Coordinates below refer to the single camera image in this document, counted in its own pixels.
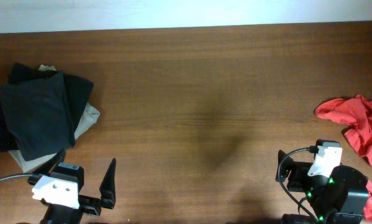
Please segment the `dark green Nike t-shirt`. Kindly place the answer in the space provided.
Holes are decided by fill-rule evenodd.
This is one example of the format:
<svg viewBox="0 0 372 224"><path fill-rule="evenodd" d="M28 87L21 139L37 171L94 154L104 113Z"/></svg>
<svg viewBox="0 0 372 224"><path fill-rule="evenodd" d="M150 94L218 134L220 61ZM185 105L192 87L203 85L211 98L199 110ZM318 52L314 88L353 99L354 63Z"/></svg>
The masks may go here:
<svg viewBox="0 0 372 224"><path fill-rule="evenodd" d="M4 84L0 102L8 131L24 160L55 154L75 145L63 73Z"/></svg>

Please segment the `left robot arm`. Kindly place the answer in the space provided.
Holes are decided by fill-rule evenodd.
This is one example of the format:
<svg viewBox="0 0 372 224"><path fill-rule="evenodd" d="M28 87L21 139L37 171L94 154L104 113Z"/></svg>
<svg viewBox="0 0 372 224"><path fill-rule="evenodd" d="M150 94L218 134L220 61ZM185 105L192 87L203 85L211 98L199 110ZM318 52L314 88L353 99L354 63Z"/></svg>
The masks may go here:
<svg viewBox="0 0 372 224"><path fill-rule="evenodd" d="M101 182L99 198L80 193L84 186L84 168L64 163L66 151L61 150L37 168L28 178L33 186L32 198L47 206L40 221L49 224L79 224L84 214L99 217L101 210L112 210L116 204L116 159L112 159Z"/></svg>

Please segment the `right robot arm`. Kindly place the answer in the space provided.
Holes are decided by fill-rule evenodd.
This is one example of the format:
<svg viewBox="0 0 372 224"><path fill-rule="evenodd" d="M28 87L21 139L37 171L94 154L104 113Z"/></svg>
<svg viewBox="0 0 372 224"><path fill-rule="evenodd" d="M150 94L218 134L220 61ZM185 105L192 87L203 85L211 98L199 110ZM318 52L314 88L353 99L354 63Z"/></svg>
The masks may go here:
<svg viewBox="0 0 372 224"><path fill-rule="evenodd" d="M297 162L290 153L278 152L276 181L306 215L284 214L281 224L360 223L369 198L368 178L360 171L344 165L333 168L330 176L310 177L309 162Z"/></svg>

